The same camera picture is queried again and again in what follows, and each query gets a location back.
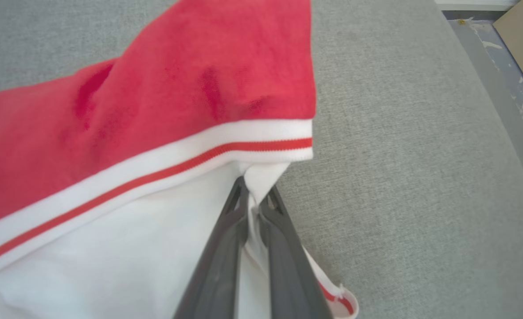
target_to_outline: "curled fabric edge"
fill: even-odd
[[[259,234],[258,205],[285,172],[287,167],[289,167],[289,164],[288,162],[255,164],[250,166],[244,174],[246,187],[250,192],[248,202],[249,231],[244,252],[254,260],[256,266],[268,279],[268,253]],[[344,288],[342,284],[339,286],[335,285],[308,253],[306,248],[303,247],[303,249],[335,319],[355,319],[359,313],[359,304],[355,295]]]

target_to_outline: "white stripe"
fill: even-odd
[[[311,120],[256,120],[226,123],[196,135],[139,154],[105,169],[39,202],[0,220],[0,245],[64,214],[131,180],[178,165],[219,145],[232,142],[306,139],[312,136]],[[292,162],[312,158],[312,149],[279,152],[232,151],[181,174],[140,186],[114,198],[63,225],[38,236],[0,257],[0,267],[93,220],[114,208],[152,192],[172,187],[230,161],[250,163]]]

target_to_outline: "red and white garment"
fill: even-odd
[[[314,114],[308,0],[181,0],[121,57],[0,92],[0,318],[171,317],[235,179],[255,206]],[[269,318],[256,245],[241,318]]]

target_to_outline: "floor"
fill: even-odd
[[[470,57],[523,165],[523,73],[492,26],[500,14],[476,14],[485,20],[446,13]]]

